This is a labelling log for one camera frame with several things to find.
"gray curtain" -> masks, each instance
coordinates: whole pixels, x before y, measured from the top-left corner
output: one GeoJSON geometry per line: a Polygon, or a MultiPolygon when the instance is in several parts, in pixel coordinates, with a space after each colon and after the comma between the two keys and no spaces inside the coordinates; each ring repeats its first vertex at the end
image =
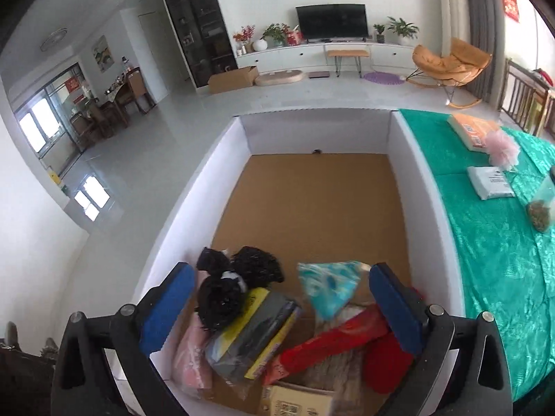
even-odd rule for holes
{"type": "Polygon", "coordinates": [[[501,0],[468,0],[470,12],[470,43],[480,50],[493,54],[490,66],[478,78],[468,84],[468,91],[476,97],[489,101],[496,73],[496,57],[504,55],[504,45],[497,40],[504,39],[504,33],[498,33],[498,18],[502,14],[501,0]]]}

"beige curtain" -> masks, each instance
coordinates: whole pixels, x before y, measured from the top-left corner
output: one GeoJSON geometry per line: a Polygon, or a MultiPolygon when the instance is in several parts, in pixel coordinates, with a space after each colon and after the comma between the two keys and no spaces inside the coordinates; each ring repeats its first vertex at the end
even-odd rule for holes
{"type": "Polygon", "coordinates": [[[470,16],[468,0],[441,0],[443,20],[442,56],[451,52],[451,38],[456,37],[470,42],[470,16]]]}

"black display cabinet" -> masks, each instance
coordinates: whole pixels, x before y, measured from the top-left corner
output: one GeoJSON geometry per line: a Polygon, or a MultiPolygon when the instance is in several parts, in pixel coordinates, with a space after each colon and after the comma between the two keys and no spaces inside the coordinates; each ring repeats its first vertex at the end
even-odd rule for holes
{"type": "Polygon", "coordinates": [[[166,0],[166,5],[196,87],[237,68],[217,0],[166,0]]]}

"ceiling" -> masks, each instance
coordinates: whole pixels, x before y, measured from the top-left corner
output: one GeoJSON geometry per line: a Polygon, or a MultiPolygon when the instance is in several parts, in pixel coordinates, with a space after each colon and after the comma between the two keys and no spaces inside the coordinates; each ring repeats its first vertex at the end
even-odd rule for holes
{"type": "Polygon", "coordinates": [[[34,69],[48,69],[49,62],[60,63],[60,57],[79,52],[84,41],[116,9],[133,1],[139,0],[35,0],[0,55],[5,89],[9,90],[34,69]],[[68,29],[66,38],[42,52],[41,43],[63,27],[68,29]]]}

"qr code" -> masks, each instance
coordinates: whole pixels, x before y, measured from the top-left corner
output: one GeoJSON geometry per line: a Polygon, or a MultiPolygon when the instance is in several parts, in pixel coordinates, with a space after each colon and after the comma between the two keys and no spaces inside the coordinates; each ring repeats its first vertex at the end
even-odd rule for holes
{"type": "Polygon", "coordinates": [[[301,413],[301,407],[289,402],[279,400],[277,402],[277,413],[279,416],[296,416],[301,413]]]}
{"type": "Polygon", "coordinates": [[[470,125],[467,125],[465,123],[462,123],[462,127],[468,131],[469,133],[475,133],[474,128],[472,128],[470,125]]]}
{"type": "Polygon", "coordinates": [[[478,136],[470,136],[470,140],[476,146],[482,146],[482,140],[478,136]]]}

